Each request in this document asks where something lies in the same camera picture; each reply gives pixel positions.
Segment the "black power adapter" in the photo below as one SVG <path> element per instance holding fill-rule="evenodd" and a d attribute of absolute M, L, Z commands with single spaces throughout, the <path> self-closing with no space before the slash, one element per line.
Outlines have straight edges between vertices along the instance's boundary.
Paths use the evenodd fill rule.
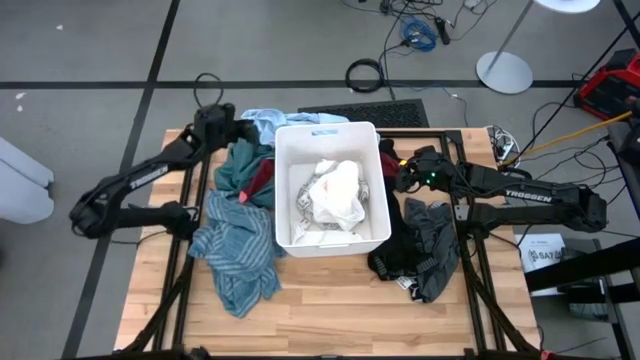
<path fill-rule="evenodd" d="M 447 25 L 449 24 L 449 21 L 444 19 L 444 18 L 442 18 L 442 17 L 436 17 L 434 19 L 434 23 L 435 23 L 435 26 L 436 26 L 436 28 L 438 30 L 439 37 L 440 37 L 442 43 L 444 45 L 449 45 L 450 42 L 451 42 L 451 38 L 450 38 L 449 33 L 447 31 Z"/>

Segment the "white power strip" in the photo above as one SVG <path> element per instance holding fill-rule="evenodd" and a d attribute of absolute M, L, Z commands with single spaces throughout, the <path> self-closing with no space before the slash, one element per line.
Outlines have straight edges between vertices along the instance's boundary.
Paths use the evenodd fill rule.
<path fill-rule="evenodd" d="M 511 155 L 518 155 L 520 147 L 514 136 L 497 125 L 488 125 L 486 130 L 497 163 L 508 160 Z"/>

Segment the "white garment with black lines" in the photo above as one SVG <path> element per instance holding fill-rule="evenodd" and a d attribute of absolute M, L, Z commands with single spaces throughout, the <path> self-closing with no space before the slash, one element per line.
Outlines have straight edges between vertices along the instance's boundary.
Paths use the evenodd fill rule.
<path fill-rule="evenodd" d="M 312 202 L 309 197 L 308 191 L 311 184 L 316 179 L 313 175 L 305 182 L 297 195 L 295 205 L 301 215 L 301 219 L 294 225 L 294 235 L 291 240 L 293 245 L 300 246 L 313 246 L 313 245 L 339 245 L 358 243 L 363 241 L 363 237 L 354 231 L 355 226 L 351 231 L 343 231 L 337 227 L 333 227 L 331 224 L 318 224 L 312 217 Z M 365 203 L 369 199 L 369 185 L 360 178 L 361 182 L 361 194 L 360 199 L 364 207 Z"/>

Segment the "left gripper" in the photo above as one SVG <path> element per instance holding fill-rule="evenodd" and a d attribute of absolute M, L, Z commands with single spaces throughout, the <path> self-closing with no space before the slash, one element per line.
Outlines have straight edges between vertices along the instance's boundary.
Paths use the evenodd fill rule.
<path fill-rule="evenodd" d="M 194 132 L 205 148 L 226 148 L 230 143 L 258 144 L 258 131 L 251 120 L 234 120 L 231 103 L 210 104 L 198 109 L 194 117 Z"/>

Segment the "black metal stand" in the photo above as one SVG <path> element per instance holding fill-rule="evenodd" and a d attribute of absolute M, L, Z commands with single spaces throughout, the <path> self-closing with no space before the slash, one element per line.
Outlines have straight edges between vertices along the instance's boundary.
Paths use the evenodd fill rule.
<path fill-rule="evenodd" d="M 613 311 L 611 326 L 623 360 L 633 360 L 632 350 L 619 304 L 640 302 L 640 238 L 628 240 L 601 249 L 594 239 L 595 251 L 573 257 L 525 274 L 528 289 L 546 290 L 564 285 L 575 285 L 588 279 L 603 279 L 598 289 L 576 289 L 575 303 L 597 303 L 608 305 Z"/>

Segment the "red machine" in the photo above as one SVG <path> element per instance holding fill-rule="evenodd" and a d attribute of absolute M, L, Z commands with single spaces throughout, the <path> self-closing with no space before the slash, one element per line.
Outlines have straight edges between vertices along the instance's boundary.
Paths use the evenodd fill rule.
<path fill-rule="evenodd" d="M 640 99 L 640 52 L 616 51 L 573 96 L 574 105 L 607 120 L 629 110 L 627 101 Z"/>

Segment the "plain white garment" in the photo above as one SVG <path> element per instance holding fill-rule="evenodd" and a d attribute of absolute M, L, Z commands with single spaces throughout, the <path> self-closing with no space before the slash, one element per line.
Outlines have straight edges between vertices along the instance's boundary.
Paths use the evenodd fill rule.
<path fill-rule="evenodd" d="M 360 199 L 359 166 L 351 160 L 321 160 L 316 164 L 316 179 L 309 187 L 312 217 L 318 224 L 331 224 L 351 231 L 365 218 Z"/>

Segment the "white printed paper sheet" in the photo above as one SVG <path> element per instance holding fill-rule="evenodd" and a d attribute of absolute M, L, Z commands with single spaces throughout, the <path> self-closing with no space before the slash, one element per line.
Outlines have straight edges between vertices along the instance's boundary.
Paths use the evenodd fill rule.
<path fill-rule="evenodd" d="M 515 239 L 525 274 L 561 261 L 565 242 L 559 233 L 516 235 Z"/>

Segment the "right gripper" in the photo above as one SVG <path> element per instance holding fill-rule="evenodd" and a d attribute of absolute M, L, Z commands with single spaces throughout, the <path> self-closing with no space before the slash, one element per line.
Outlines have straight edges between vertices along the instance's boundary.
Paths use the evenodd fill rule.
<path fill-rule="evenodd" d="M 423 186 L 449 192 L 456 177 L 455 164 L 433 146 L 419 148 L 414 155 L 398 162 L 396 190 L 415 193 Z"/>

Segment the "blue striped cloth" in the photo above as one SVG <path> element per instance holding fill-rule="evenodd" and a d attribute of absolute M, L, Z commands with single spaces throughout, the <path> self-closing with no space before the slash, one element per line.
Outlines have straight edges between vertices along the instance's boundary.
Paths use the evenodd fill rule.
<path fill-rule="evenodd" d="M 281 290 L 274 221 L 268 210 L 242 204 L 231 192 L 212 191 L 205 208 L 206 222 L 195 231 L 188 254 L 209 266 L 224 309 L 243 318 Z"/>

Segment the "teal dotted shirt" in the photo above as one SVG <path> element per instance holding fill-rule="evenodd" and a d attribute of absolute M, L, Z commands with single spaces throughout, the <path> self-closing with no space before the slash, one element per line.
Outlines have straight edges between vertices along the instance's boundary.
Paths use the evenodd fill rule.
<path fill-rule="evenodd" d="M 247 187 L 264 159 L 275 160 L 274 148 L 269 145 L 252 146 L 246 142 L 233 143 L 227 152 L 226 161 L 214 171 L 215 188 L 236 197 Z M 273 209 L 275 204 L 275 173 L 269 184 L 249 202 L 257 207 Z"/>

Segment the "white perforated plastic basket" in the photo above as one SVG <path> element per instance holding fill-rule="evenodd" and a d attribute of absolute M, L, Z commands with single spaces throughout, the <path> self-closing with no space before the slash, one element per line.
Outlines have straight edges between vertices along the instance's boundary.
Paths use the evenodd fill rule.
<path fill-rule="evenodd" d="M 321 160 L 351 160 L 369 185 L 365 218 L 349 239 L 296 244 L 295 225 L 302 219 L 298 192 Z M 369 122 L 286 126 L 275 134 L 275 238 L 297 258 L 366 254 L 391 236 L 378 134 Z"/>

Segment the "grey printed garment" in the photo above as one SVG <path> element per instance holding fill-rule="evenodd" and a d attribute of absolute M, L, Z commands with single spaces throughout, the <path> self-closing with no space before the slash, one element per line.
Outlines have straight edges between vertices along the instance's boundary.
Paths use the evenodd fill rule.
<path fill-rule="evenodd" d="M 414 302 L 431 303 L 443 293 L 460 259 L 451 206 L 407 198 L 405 222 L 412 231 L 416 255 L 409 293 Z"/>

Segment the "light blue patterned garment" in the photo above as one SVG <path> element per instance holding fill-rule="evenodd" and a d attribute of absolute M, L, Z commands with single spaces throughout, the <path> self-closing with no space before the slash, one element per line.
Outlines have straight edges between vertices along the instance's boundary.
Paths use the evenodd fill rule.
<path fill-rule="evenodd" d="M 278 109 L 248 109 L 241 115 L 242 120 L 252 121 L 259 133 L 261 145 L 273 146 L 279 128 L 297 125 L 347 123 L 348 118 L 328 113 L 284 113 Z"/>

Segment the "black metal table frame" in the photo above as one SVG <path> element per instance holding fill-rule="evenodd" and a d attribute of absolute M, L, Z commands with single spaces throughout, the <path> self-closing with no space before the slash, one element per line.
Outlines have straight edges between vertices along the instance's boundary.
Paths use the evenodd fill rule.
<path fill-rule="evenodd" d="M 201 260 L 155 227 L 143 230 L 116 335 L 117 349 L 134 344 L 172 280 L 184 291 L 150 341 L 151 349 L 207 349 L 212 355 L 331 358 L 461 358 L 510 344 L 482 302 L 491 296 L 531 344 L 539 342 L 513 231 L 497 229 L 468 241 L 443 294 L 415 303 L 394 282 L 381 281 L 362 255 L 286 256 L 276 263 L 282 288 L 251 312 L 228 314 Z"/>

